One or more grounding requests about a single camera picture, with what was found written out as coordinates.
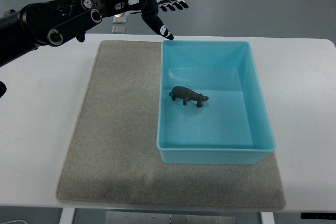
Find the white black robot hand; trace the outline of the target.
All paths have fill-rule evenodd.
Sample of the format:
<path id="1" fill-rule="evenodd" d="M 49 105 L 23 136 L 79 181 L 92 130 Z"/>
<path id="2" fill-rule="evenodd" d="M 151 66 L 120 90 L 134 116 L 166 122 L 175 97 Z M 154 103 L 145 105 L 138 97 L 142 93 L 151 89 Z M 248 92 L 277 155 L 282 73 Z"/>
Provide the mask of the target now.
<path id="1" fill-rule="evenodd" d="M 125 0 L 120 4 L 122 14 L 128 16 L 130 14 L 140 13 L 143 21 L 158 35 L 173 40 L 174 36 L 159 18 L 159 10 L 164 12 L 168 10 L 176 11 L 188 8 L 185 0 Z"/>

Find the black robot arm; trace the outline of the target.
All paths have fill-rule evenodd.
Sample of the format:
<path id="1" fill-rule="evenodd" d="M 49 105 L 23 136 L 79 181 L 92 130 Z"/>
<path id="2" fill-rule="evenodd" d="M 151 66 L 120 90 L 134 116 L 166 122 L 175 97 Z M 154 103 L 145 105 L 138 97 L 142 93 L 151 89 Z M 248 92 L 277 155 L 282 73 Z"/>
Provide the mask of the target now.
<path id="1" fill-rule="evenodd" d="M 34 3 L 20 11 L 13 9 L 1 17 L 1 66 L 40 46 L 58 47 L 85 33 L 105 17 L 139 11 L 153 17 L 155 0 L 52 0 Z"/>

